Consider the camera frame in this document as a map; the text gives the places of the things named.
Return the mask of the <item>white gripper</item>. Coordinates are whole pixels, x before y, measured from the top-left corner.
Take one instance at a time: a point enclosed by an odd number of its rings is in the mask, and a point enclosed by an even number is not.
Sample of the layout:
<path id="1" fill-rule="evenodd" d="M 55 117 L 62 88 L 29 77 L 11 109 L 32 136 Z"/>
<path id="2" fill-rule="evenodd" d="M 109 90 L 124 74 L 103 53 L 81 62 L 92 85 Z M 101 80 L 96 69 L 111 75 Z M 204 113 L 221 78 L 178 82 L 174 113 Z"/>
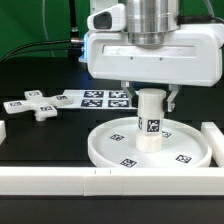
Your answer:
<path id="1" fill-rule="evenodd" d="M 179 85 L 212 86 L 220 80 L 223 46 L 223 24 L 193 24 L 166 34 L 160 46 L 133 45 L 123 32 L 93 33 L 86 57 L 93 77 L 122 81 L 132 107 L 138 95 L 130 81 L 170 84 L 163 109 L 172 112 Z"/>

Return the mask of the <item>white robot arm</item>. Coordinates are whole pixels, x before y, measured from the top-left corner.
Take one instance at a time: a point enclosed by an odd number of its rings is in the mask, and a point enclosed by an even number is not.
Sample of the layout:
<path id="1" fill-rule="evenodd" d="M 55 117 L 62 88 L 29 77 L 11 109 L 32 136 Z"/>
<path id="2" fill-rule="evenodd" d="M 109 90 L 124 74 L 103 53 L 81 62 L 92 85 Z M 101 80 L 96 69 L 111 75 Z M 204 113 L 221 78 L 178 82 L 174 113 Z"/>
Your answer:
<path id="1" fill-rule="evenodd" d="M 172 111 L 181 85 L 212 86 L 222 76 L 224 24 L 213 16 L 181 16 L 179 0 L 126 0 L 102 5 L 87 19 L 80 58 L 94 78 L 167 84 Z"/>

